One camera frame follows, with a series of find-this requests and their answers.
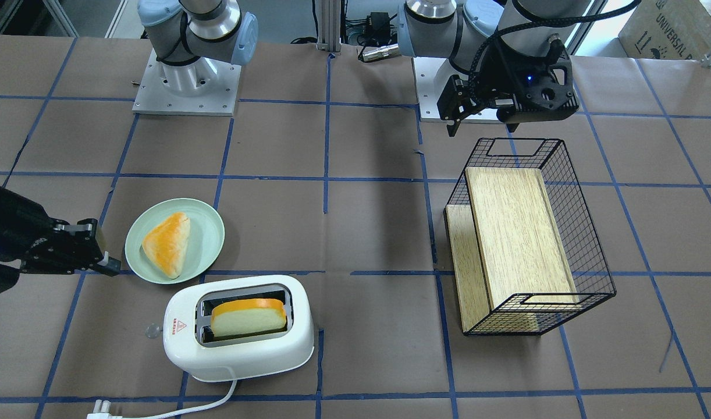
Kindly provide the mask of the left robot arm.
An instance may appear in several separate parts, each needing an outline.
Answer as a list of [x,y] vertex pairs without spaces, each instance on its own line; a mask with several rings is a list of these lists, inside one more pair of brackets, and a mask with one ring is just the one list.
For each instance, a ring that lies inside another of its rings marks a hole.
[[587,1],[406,1],[396,15],[404,56],[446,59],[437,108],[447,132],[489,109],[509,131],[577,112],[565,42]]

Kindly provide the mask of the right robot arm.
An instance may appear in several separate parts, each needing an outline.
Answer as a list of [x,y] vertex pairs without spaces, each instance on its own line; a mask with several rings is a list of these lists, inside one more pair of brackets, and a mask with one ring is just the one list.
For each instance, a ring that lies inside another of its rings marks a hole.
[[71,225],[51,218],[41,204],[0,186],[0,294],[20,274],[73,274],[95,271],[116,276],[121,261],[106,250],[95,218]]

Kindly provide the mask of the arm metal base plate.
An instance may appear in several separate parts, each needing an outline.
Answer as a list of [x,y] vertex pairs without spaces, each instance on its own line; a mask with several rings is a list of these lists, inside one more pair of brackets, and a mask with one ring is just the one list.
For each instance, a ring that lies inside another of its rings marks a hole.
[[452,67],[447,58],[428,58],[416,56],[413,59],[415,88],[419,104],[419,116],[422,122],[451,123],[452,119],[444,119],[441,112],[451,112],[451,100],[457,99],[456,93],[447,83],[454,75],[461,80],[467,79]]
[[169,66],[151,51],[132,111],[144,115],[234,115],[242,66],[200,58]]

